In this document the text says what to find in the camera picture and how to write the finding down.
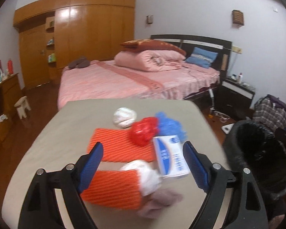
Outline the white paper ball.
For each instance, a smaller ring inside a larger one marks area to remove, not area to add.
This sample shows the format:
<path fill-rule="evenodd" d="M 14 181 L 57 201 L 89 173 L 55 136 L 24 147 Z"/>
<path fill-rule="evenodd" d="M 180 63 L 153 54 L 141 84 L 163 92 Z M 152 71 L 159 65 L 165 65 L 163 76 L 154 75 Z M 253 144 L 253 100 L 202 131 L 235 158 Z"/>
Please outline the white paper ball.
<path fill-rule="evenodd" d="M 136 120 L 137 113 L 129 108 L 118 108 L 113 114 L 113 124 L 119 128 L 130 127 Z"/>

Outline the black lined trash bin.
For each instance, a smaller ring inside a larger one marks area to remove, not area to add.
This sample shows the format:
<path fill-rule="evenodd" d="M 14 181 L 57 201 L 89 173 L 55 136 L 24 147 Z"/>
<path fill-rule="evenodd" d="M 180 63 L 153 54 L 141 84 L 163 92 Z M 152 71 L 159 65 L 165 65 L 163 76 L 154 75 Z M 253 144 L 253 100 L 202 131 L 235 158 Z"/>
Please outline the black lined trash bin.
<path fill-rule="evenodd" d="M 223 149 L 233 171 L 251 170 L 264 196 L 276 201 L 286 195 L 286 150 L 267 127 L 252 120 L 238 121 Z"/>

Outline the white plastic bag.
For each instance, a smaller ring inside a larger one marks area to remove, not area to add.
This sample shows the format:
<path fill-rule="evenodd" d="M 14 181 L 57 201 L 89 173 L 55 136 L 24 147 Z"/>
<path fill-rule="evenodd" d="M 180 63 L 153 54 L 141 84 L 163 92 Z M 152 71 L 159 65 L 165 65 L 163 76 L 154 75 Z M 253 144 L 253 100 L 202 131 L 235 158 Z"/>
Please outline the white plastic bag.
<path fill-rule="evenodd" d="M 124 164 L 120 171 L 136 170 L 139 176 L 139 190 L 142 196 L 148 196 L 161 187 L 162 177 L 144 160 L 134 160 Z"/>

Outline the grey table cloth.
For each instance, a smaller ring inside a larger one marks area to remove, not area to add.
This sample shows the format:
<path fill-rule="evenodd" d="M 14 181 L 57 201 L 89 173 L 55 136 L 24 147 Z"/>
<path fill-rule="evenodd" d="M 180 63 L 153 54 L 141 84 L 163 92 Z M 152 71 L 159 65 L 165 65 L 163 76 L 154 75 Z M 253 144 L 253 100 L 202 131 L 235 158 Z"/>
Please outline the grey table cloth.
<path fill-rule="evenodd" d="M 33 180 L 39 186 L 40 214 L 47 209 L 47 177 L 57 180 L 61 190 L 53 194 L 65 228 L 189 228 L 199 211 L 205 193 L 198 188 L 192 175 L 165 180 L 164 185 L 183 195 L 183 200 L 166 208 L 157 219 L 145 219 L 135 211 L 81 204 L 72 175 L 85 170 L 116 170 L 120 163 L 101 162 L 103 146 L 96 144 L 87 151 L 92 133 L 97 128 L 112 128 L 116 109 L 133 109 L 139 118 L 163 111 L 181 123 L 194 148 L 211 162 L 228 166 L 221 144 L 192 102 L 164 99 L 91 99 L 67 103 L 47 124 L 22 158 L 6 190 L 2 205 L 3 220 L 17 228 L 22 204 L 33 191 Z"/>

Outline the red plastic bag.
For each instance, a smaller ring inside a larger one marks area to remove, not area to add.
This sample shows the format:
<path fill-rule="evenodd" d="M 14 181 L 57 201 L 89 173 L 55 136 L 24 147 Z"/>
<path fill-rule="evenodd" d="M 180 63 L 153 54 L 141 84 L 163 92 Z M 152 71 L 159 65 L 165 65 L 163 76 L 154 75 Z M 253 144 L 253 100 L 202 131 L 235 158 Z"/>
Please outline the red plastic bag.
<path fill-rule="evenodd" d="M 132 124 L 129 130 L 129 139 L 135 145 L 146 146 L 158 132 L 158 119 L 146 117 Z"/>

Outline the orange foam net sheet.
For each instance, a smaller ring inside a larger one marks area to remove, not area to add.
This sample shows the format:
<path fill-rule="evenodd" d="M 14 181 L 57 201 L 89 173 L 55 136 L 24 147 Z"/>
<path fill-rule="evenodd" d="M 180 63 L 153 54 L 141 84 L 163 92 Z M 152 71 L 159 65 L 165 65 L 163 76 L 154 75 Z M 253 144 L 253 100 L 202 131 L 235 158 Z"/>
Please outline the orange foam net sheet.
<path fill-rule="evenodd" d="M 142 203 L 139 173 L 136 170 L 97 171 L 81 198 L 104 207 L 138 210 Z"/>

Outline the bed with pink sheet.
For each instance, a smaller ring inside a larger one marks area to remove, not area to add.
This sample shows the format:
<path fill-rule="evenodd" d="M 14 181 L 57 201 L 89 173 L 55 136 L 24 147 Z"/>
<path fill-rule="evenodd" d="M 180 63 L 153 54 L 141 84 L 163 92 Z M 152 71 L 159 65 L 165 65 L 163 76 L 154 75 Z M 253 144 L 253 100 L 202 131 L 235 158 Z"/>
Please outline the bed with pink sheet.
<path fill-rule="evenodd" d="M 94 60 L 86 68 L 64 68 L 57 106 L 87 99 L 183 100 L 219 82 L 219 71 L 187 63 L 177 70 L 144 72 Z"/>

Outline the black white nightstand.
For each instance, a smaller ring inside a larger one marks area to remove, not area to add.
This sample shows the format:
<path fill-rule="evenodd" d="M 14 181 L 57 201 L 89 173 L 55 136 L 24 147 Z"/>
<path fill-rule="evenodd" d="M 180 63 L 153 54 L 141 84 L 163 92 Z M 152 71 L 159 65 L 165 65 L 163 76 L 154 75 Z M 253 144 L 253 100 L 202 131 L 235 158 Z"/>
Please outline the black white nightstand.
<path fill-rule="evenodd" d="M 239 84 L 226 77 L 215 94 L 215 109 L 234 120 L 245 120 L 250 116 L 250 106 L 255 96 L 255 88 L 249 84 Z"/>

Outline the wooden desk cabinet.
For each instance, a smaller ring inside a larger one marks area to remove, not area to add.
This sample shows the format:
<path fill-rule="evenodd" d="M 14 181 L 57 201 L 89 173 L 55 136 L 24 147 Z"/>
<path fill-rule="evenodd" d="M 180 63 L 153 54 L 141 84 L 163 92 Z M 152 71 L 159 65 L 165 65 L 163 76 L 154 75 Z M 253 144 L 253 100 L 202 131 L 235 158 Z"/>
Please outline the wooden desk cabinet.
<path fill-rule="evenodd" d="M 7 120 L 0 122 L 0 141 L 3 142 L 13 125 L 13 118 L 17 115 L 14 104 L 23 96 L 19 84 L 18 74 L 13 74 L 0 82 L 0 116 L 5 114 Z"/>

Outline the pink sock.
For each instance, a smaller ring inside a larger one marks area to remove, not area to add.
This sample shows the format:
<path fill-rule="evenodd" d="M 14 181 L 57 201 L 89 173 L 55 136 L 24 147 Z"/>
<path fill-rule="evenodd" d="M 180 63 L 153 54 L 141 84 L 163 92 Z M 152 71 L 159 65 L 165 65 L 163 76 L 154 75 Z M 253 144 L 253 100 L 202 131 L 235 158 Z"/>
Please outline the pink sock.
<path fill-rule="evenodd" d="M 183 200 L 183 195 L 173 189 L 158 189 L 149 196 L 148 201 L 137 214 L 146 219 L 157 219 L 162 211 Z"/>

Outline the dark bed headboard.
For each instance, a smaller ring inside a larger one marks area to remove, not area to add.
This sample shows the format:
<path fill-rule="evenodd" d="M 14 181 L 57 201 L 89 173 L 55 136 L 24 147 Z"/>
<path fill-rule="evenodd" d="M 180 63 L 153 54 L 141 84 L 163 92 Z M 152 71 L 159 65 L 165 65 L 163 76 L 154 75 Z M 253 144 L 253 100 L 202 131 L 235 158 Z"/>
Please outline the dark bed headboard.
<path fill-rule="evenodd" d="M 211 67 L 220 72 L 220 78 L 227 76 L 230 55 L 232 50 L 232 42 L 196 35 L 179 35 L 179 34 L 157 34 L 151 35 L 151 39 L 160 40 L 173 44 L 186 52 L 186 57 L 190 57 L 194 48 L 201 48 L 207 51 L 216 52 L 218 54 Z"/>

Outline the white lotion bottle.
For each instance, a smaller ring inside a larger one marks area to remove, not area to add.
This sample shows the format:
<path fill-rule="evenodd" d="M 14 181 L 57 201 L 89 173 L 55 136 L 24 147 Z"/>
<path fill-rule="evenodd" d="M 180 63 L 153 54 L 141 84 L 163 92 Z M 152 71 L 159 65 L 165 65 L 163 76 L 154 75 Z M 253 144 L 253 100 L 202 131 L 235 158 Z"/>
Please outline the white lotion bottle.
<path fill-rule="evenodd" d="M 238 79 L 237 79 L 237 83 L 238 83 L 238 84 L 241 84 L 241 83 L 242 83 L 242 78 L 243 78 L 243 75 L 242 75 L 242 73 L 240 73 L 240 74 L 238 75 Z"/>

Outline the small white wooden stool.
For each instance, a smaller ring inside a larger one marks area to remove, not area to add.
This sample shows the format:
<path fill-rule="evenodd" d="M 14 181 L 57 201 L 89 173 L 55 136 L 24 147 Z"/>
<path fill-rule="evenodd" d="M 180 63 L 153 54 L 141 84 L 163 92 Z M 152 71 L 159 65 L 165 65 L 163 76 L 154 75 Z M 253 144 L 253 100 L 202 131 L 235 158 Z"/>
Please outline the small white wooden stool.
<path fill-rule="evenodd" d="M 21 97 L 15 104 L 14 107 L 17 110 L 20 119 L 27 118 L 26 110 L 31 111 L 30 104 L 27 96 Z"/>

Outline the white blue tissue box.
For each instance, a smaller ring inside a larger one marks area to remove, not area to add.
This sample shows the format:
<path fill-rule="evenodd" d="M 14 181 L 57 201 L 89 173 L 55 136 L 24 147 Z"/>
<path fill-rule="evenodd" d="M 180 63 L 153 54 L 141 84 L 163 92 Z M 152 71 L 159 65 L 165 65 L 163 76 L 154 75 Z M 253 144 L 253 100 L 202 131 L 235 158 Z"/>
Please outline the white blue tissue box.
<path fill-rule="evenodd" d="M 158 170 L 163 178 L 181 178 L 189 175 L 190 170 L 177 135 L 156 136 L 152 141 Z"/>

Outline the blue plastic bag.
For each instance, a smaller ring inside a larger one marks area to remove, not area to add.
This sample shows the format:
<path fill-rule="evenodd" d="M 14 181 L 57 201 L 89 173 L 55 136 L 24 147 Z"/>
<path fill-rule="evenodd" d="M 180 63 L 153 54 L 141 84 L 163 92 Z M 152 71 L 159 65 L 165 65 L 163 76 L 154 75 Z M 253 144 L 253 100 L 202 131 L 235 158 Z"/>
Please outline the blue plastic bag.
<path fill-rule="evenodd" d="M 155 117 L 158 119 L 157 136 L 177 135 L 182 143 L 187 140 L 187 132 L 178 120 L 168 117 L 164 112 L 156 113 Z"/>

